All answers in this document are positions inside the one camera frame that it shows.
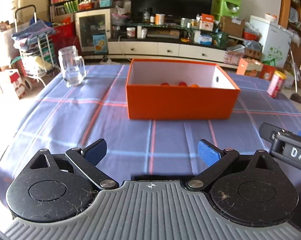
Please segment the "red tomato fruit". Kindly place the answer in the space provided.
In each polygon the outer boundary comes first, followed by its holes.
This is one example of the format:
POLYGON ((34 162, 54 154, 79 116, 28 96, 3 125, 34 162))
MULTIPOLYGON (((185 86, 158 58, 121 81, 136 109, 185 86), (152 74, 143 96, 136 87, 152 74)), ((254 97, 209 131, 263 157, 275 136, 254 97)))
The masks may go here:
POLYGON ((182 82, 179 83, 179 86, 187 86, 187 83, 182 81, 182 82))

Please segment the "orange fruit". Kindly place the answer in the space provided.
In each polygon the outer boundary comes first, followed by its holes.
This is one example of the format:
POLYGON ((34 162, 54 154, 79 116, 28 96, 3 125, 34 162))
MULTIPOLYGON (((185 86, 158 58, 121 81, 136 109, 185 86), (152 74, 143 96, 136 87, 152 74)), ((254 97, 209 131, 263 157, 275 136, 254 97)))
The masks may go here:
POLYGON ((190 85, 189 87, 192 87, 192 88, 199 88, 200 86, 197 85, 197 84, 192 84, 192 85, 190 85))

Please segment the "red canister yellow lid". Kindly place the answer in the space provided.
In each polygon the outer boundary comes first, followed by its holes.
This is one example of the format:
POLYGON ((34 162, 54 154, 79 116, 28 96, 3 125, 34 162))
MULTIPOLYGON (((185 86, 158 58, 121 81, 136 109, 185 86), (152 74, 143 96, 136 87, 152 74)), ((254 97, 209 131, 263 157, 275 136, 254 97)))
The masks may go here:
POLYGON ((272 79, 270 81, 269 87, 267 89, 267 94, 272 98, 276 99, 278 94, 281 92, 281 89, 287 79, 287 76, 279 71, 275 71, 272 79))

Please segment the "blue plaid tablecloth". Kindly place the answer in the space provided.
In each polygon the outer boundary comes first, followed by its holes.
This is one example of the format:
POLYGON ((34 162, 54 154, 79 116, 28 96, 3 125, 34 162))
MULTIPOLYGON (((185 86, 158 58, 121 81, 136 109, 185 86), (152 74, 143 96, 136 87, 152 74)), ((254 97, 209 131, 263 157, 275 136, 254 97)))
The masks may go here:
POLYGON ((63 153, 84 148, 103 138, 107 155, 98 168, 118 182, 137 174, 196 175, 206 166, 197 145, 206 139, 219 148, 232 147, 253 154, 269 143, 260 138, 264 122, 293 133, 301 130, 301 113, 285 95, 273 99, 265 80, 231 74, 239 86, 239 98, 226 120, 131 120, 126 103, 127 65, 95 65, 81 86, 69 88, 56 76, 20 113, 0 117, 2 128, 13 121, 9 141, 0 150, 0 200, 9 185, 35 153, 47 148, 63 153))

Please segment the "orange cardboard box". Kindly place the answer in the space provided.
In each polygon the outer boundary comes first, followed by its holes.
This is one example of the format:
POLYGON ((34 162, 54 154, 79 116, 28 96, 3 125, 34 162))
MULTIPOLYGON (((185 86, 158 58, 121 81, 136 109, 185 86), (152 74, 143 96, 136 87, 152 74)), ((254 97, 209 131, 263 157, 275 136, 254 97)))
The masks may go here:
POLYGON ((233 79, 209 62, 133 59, 126 82, 128 116, 139 120, 228 119, 239 93, 233 79), (187 86, 179 86, 182 81, 187 86))

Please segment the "white chest freezer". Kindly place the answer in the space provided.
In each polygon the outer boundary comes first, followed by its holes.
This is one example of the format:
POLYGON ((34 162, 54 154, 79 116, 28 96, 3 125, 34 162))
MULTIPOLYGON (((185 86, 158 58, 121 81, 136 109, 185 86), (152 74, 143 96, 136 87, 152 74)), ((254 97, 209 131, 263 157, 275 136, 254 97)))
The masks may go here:
POLYGON ((250 16, 249 23, 260 33, 261 63, 283 68, 289 54, 293 33, 277 23, 257 16, 250 16))

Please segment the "clear glass mug jar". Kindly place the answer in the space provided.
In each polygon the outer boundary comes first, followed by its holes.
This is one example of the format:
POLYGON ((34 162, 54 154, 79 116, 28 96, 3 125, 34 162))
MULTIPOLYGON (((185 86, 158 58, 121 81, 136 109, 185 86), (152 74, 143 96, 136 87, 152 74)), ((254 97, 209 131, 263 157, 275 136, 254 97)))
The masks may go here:
POLYGON ((61 48, 58 51, 59 65, 67 87, 80 85, 86 77, 84 58, 78 54, 75 46, 61 48))

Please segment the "white power strip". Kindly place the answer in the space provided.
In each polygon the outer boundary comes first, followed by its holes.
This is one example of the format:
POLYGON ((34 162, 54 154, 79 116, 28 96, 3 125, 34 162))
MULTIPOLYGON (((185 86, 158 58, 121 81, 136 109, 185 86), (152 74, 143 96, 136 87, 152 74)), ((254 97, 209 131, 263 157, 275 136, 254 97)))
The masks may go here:
POLYGON ((110 59, 108 57, 103 57, 101 59, 101 61, 99 62, 99 64, 114 65, 114 64, 118 64, 118 63, 114 62, 112 59, 110 59))

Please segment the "white TV cabinet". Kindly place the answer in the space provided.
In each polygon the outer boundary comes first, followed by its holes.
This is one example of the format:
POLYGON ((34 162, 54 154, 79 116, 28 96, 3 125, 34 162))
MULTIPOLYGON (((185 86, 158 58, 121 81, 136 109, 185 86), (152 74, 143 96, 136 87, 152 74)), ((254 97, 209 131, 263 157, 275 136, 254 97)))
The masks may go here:
POLYGON ((182 42, 171 38, 108 39, 108 56, 112 59, 180 59, 217 63, 226 68, 236 68, 237 64, 227 56, 227 51, 215 46, 182 42))

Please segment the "brown cardboard box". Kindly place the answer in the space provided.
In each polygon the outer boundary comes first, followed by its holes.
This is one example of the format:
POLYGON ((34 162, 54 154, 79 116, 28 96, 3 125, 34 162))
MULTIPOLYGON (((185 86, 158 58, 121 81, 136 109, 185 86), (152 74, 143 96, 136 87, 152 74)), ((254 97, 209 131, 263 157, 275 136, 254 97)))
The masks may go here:
POLYGON ((241 21, 236 18, 221 16, 220 18, 220 29, 224 33, 231 36, 242 37, 244 31, 245 21, 241 21))

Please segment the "red paper bag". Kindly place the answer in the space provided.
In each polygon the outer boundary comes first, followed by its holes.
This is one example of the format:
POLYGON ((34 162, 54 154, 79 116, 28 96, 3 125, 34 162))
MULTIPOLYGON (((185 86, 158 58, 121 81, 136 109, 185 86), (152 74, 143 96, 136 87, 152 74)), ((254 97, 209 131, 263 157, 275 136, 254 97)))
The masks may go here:
POLYGON ((80 51, 80 43, 76 34, 75 22, 70 22, 65 25, 55 27, 56 33, 51 35, 52 43, 54 45, 55 54, 64 47, 75 46, 80 51))

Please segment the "shopping trolley with clothes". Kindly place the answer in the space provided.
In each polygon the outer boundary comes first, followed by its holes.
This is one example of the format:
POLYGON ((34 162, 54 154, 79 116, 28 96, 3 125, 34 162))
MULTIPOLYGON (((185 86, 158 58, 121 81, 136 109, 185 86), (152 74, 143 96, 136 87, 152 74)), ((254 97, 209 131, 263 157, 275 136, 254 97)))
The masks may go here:
POLYGON ((22 61, 22 72, 26 88, 32 89, 33 81, 46 83, 43 77, 60 72, 61 68, 55 54, 52 36, 56 31, 52 24, 37 18, 36 6, 31 4, 18 8, 14 13, 15 31, 12 34, 13 46, 19 50, 19 56, 12 62, 22 61), (32 22, 24 29, 17 25, 18 13, 24 9, 33 9, 32 22))

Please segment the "white glass door cabinet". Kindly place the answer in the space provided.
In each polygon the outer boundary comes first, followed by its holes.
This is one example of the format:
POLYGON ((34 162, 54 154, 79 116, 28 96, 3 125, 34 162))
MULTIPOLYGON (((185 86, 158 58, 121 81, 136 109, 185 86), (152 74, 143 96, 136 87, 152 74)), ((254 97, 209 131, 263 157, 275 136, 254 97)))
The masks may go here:
POLYGON ((111 37, 111 8, 88 9, 75 13, 76 34, 83 55, 107 55, 111 37))

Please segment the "green stacking bins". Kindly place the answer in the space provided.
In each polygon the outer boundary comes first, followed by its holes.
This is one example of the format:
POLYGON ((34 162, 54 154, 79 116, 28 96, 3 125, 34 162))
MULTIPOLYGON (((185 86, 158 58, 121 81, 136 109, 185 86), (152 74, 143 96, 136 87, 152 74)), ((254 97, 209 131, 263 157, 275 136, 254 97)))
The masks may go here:
POLYGON ((221 17, 239 17, 242 0, 213 0, 212 15, 216 21, 221 17))

